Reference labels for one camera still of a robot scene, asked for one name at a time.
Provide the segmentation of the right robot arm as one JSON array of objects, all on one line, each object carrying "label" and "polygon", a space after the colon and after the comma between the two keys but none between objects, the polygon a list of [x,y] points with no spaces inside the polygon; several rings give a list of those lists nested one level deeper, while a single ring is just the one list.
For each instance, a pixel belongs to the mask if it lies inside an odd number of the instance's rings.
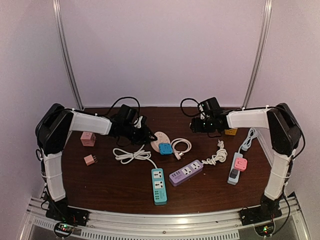
[{"label": "right robot arm", "polygon": [[273,161],[268,183],[264,190],[267,201],[256,210],[259,220],[268,220],[275,212],[272,202],[278,201],[290,178],[290,170],[300,140],[305,140],[302,129],[286,103],[276,106],[254,107],[239,110],[204,109],[199,117],[192,118],[190,129],[194,133],[214,133],[228,129],[268,129],[273,150]]}]

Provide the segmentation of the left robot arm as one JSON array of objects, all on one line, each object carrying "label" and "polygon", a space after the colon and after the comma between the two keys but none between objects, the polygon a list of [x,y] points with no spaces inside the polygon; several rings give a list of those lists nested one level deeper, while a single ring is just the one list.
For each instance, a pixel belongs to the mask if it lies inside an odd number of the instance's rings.
[{"label": "left robot arm", "polygon": [[146,145],[158,138],[146,125],[147,117],[123,104],[112,116],[51,106],[35,128],[37,145],[44,164],[48,193],[54,202],[66,198],[62,176],[62,154],[71,132],[91,132],[113,138],[125,137],[133,145]]}]

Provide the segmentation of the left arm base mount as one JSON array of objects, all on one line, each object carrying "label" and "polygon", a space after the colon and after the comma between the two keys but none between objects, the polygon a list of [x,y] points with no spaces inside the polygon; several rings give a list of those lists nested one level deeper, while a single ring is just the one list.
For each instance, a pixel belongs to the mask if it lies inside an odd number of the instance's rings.
[{"label": "left arm base mount", "polygon": [[59,213],[57,209],[49,207],[45,216],[59,222],[68,223],[69,225],[85,227],[87,225],[89,212],[83,209],[68,207],[67,213],[63,215]]}]

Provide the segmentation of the pink cube socket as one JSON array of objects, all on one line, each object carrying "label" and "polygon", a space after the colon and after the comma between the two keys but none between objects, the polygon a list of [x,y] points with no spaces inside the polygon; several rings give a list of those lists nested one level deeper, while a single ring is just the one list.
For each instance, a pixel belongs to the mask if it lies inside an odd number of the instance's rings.
[{"label": "pink cube socket", "polygon": [[96,143],[96,135],[93,132],[83,131],[80,141],[84,147],[93,147]]}]

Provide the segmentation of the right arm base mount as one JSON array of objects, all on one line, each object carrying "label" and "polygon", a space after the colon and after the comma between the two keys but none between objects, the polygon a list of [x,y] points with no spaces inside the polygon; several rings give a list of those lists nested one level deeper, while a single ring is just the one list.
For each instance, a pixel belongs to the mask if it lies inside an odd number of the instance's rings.
[{"label": "right arm base mount", "polygon": [[261,207],[244,207],[239,211],[239,217],[241,220],[241,224],[243,226],[251,225],[251,224],[258,224],[262,222],[269,222],[274,218],[278,218],[282,216],[282,211],[278,208],[275,209],[273,213],[264,215],[261,212]]}]

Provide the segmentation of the blue white cube socket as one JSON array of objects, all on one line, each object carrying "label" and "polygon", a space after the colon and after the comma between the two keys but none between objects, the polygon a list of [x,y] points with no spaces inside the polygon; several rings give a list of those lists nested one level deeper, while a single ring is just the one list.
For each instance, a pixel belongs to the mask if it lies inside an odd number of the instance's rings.
[{"label": "blue white cube socket", "polygon": [[170,143],[160,143],[158,145],[158,148],[161,155],[171,155],[173,153],[173,149]]}]

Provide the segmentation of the pink square plug adapter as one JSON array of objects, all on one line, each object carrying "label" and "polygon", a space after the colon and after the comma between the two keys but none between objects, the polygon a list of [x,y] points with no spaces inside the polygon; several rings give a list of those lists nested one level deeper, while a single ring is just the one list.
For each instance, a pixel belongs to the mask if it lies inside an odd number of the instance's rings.
[{"label": "pink square plug adapter", "polygon": [[234,169],[244,172],[247,169],[248,161],[243,157],[237,157],[234,162]]}]

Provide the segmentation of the small pink plug adapter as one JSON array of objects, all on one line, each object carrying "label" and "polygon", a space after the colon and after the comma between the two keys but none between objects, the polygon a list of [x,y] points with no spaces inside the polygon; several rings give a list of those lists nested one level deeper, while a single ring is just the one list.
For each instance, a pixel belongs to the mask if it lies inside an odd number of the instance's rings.
[{"label": "small pink plug adapter", "polygon": [[83,159],[84,159],[84,162],[87,166],[90,166],[98,161],[97,157],[92,154],[85,156]]}]

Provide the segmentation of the yellow cube socket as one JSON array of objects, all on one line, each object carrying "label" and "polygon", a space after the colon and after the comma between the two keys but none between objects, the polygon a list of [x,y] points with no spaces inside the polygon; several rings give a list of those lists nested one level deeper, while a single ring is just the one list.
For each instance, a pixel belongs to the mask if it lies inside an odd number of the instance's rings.
[{"label": "yellow cube socket", "polygon": [[226,129],[224,131],[224,134],[228,136],[235,136],[237,134],[237,131],[238,131],[237,128],[230,128],[230,129]]}]

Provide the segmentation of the grey blue power strip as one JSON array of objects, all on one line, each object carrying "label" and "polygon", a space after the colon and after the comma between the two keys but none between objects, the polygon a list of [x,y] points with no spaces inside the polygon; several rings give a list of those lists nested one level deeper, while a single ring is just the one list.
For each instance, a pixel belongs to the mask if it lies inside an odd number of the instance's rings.
[{"label": "grey blue power strip", "polygon": [[229,171],[227,183],[230,185],[236,185],[239,182],[240,171],[235,169],[235,163],[237,158],[242,158],[243,154],[235,152],[232,159],[231,168]]}]

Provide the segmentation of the pink round power strip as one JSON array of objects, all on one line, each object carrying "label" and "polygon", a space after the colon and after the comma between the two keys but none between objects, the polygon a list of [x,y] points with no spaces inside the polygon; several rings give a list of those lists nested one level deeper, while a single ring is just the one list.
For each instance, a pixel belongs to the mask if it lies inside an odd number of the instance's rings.
[{"label": "pink round power strip", "polygon": [[157,140],[152,141],[150,145],[153,150],[155,150],[157,153],[160,153],[159,144],[170,144],[171,141],[170,138],[162,131],[157,131],[154,133],[154,135],[156,136]]}]

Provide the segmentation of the teal power strip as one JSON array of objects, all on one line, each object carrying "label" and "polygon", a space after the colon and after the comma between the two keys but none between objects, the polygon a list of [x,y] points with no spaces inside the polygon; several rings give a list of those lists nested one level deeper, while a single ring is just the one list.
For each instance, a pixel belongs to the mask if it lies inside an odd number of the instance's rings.
[{"label": "teal power strip", "polygon": [[151,170],[151,177],[154,204],[156,206],[166,205],[168,198],[163,169],[153,168]]}]

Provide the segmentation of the black plug adapter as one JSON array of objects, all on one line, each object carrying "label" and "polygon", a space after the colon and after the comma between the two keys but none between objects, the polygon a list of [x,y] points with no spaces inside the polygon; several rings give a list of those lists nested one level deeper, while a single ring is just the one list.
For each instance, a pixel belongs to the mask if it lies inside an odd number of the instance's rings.
[{"label": "black plug adapter", "polygon": [[238,176],[238,173],[239,173],[239,171],[238,171],[237,169],[233,168],[233,169],[231,170],[230,174],[229,174],[229,177],[230,177],[231,179],[236,179],[237,176]]}]

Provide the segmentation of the purple power strip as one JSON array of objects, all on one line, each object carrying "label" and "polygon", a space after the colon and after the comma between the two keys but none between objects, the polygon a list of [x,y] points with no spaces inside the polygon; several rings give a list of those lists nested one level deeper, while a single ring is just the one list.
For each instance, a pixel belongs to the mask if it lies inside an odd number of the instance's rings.
[{"label": "purple power strip", "polygon": [[194,175],[200,173],[204,168],[204,164],[201,163],[199,160],[194,160],[189,164],[185,165],[184,167],[176,170],[175,172],[169,175],[170,183],[176,187],[183,182],[187,181]]}]

